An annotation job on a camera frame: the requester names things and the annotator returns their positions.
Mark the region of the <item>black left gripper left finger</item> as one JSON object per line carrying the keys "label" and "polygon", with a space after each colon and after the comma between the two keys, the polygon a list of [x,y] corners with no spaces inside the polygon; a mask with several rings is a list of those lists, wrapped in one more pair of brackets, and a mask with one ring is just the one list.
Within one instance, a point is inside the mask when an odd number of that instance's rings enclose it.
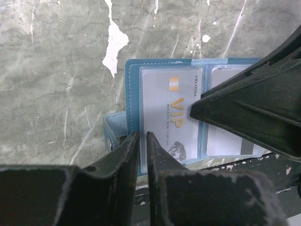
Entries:
{"label": "black left gripper left finger", "polygon": [[140,136],[82,169],[75,165],[1,165],[3,226],[129,226]]}

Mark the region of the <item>white magnetic stripe card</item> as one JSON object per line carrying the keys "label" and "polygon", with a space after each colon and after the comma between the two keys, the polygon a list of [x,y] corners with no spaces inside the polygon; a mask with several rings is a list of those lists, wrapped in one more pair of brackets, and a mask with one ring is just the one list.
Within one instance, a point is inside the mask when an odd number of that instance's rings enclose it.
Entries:
{"label": "white magnetic stripe card", "polygon": [[[246,65],[218,66],[208,76],[208,89],[212,89],[246,69]],[[262,156],[264,149],[219,127],[209,125],[206,154],[210,157]]]}

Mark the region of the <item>white VIP card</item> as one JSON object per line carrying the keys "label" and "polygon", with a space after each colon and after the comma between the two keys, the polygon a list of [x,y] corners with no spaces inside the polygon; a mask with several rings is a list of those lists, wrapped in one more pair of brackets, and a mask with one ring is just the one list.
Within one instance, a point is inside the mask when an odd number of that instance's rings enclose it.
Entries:
{"label": "white VIP card", "polygon": [[202,69],[142,70],[143,132],[155,134],[177,161],[198,157],[198,122],[191,105],[200,98]]}

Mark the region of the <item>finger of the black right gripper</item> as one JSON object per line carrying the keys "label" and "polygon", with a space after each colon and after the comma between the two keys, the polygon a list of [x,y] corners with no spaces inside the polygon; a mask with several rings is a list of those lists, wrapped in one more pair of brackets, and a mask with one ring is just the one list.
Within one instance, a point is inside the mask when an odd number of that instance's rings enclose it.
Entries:
{"label": "finger of the black right gripper", "polygon": [[299,162],[300,29],[259,62],[202,94],[190,116]]}

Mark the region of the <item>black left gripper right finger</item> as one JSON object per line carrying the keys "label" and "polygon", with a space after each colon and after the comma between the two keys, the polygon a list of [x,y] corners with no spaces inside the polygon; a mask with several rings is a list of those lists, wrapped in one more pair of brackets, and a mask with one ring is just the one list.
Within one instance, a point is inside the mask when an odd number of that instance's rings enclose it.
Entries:
{"label": "black left gripper right finger", "polygon": [[285,226],[272,182],[257,171],[189,170],[147,133],[153,226]]}

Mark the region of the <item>blue card holder wallet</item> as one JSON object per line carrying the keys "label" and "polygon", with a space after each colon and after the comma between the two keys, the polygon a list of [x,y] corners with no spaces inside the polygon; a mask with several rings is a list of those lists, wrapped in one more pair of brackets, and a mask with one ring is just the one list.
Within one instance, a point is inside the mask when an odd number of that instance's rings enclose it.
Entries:
{"label": "blue card holder wallet", "polygon": [[[104,134],[108,150],[114,150],[118,146],[118,138],[129,135],[131,132],[140,133],[140,160],[138,174],[147,173],[146,134],[143,132],[143,106],[142,106],[142,70],[161,70],[174,68],[199,68],[202,69],[201,95],[208,91],[208,76],[218,66],[234,67],[246,65],[247,67],[257,62],[255,58],[209,58],[209,59],[130,59],[125,64],[125,99],[126,109],[104,117]],[[207,135],[209,124],[198,122],[198,157],[181,163],[189,165],[205,159],[220,158],[257,158],[250,157],[210,157],[206,154]]]}

